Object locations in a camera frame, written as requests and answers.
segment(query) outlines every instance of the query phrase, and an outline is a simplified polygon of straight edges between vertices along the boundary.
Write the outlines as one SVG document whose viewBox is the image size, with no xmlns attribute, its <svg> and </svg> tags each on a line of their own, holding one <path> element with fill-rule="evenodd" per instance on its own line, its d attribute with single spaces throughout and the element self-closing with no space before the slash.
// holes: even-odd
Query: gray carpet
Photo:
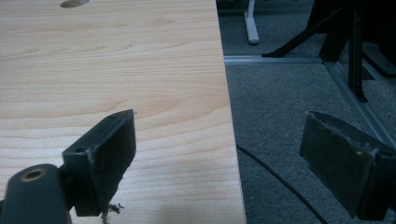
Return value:
<svg viewBox="0 0 396 224">
<path fill-rule="evenodd" d="M 272 51 L 301 32 L 312 0 L 258 1 L 255 19 L 261 43 L 250 46 L 243 9 L 238 2 L 219 9 L 224 55 L 258 55 Z M 294 55 L 318 55 L 323 35 L 316 35 L 293 51 Z M 343 55 L 342 62 L 347 62 Z M 381 77 L 366 64 L 375 80 L 364 81 L 372 107 L 396 132 L 396 79 Z M 324 66 L 312 64 L 226 65 L 236 143 L 270 165 L 299 190 L 329 223 L 392 223 L 352 219 L 299 156 L 306 111 L 318 111 L 361 128 L 344 96 Z M 319 223 L 318 219 L 257 162 L 238 151 L 247 223 Z"/>
</svg>

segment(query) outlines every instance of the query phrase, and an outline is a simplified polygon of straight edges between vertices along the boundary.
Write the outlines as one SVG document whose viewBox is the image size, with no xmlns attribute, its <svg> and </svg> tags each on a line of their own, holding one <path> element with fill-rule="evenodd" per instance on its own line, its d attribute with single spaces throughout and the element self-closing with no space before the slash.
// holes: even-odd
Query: table top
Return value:
<svg viewBox="0 0 396 224">
<path fill-rule="evenodd" d="M 244 223 L 216 1 L 61 3 L 0 1 L 0 198 L 132 108 L 137 153 L 110 222 Z"/>
</svg>

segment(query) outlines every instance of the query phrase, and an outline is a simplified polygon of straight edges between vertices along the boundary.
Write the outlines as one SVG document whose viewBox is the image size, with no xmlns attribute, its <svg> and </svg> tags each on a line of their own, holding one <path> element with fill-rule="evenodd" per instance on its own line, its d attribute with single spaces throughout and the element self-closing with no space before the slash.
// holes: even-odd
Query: light wood surface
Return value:
<svg viewBox="0 0 396 224">
<path fill-rule="evenodd" d="M 216 1 L 61 3 L 0 0 L 0 198 L 132 108 L 137 154 L 110 223 L 245 223 Z"/>
</svg>

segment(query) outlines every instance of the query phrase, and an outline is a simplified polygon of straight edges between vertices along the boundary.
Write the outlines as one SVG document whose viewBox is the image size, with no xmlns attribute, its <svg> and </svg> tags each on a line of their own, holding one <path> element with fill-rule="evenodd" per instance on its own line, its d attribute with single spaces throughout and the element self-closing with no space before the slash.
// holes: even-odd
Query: cable on floor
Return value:
<svg viewBox="0 0 396 224">
<path fill-rule="evenodd" d="M 244 152 L 251 159 L 253 159 L 258 164 L 260 164 L 262 167 L 264 167 L 277 180 L 279 180 L 280 183 L 282 183 L 286 188 L 288 188 L 295 196 L 297 196 L 298 199 L 300 199 L 300 201 L 303 204 L 305 204 L 305 206 L 319 219 L 319 221 L 321 223 L 328 224 L 327 221 L 323 218 L 323 216 L 314 208 L 314 206 L 312 206 L 312 204 L 297 189 L 295 189 L 284 178 L 282 178 L 279 174 L 277 174 L 269 165 L 267 165 L 264 161 L 262 161 L 259 158 L 257 158 L 255 155 L 253 155 L 247 149 L 245 149 L 245 148 L 243 148 L 243 147 L 241 147 L 239 145 L 236 145 L 236 148 L 239 149 L 240 151 Z"/>
</svg>

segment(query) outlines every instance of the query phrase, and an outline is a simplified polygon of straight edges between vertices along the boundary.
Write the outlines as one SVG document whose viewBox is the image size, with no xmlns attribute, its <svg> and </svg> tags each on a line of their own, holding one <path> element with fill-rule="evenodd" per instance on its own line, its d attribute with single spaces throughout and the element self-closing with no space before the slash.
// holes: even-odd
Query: metal strip on floor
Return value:
<svg viewBox="0 0 396 224">
<path fill-rule="evenodd" d="M 234 55 L 224 56 L 225 64 L 250 64 L 250 63 L 322 63 L 319 57 L 288 57 L 288 58 L 263 58 L 261 55 Z"/>
<path fill-rule="evenodd" d="M 349 102 L 364 131 L 390 147 L 396 148 L 394 134 L 386 128 L 379 116 L 370 107 L 369 103 L 362 103 L 349 89 L 347 85 L 347 74 L 344 72 L 341 64 L 325 63 L 324 65 L 338 88 L 341 90 L 341 93 L 346 97 L 346 100 Z"/>
</svg>

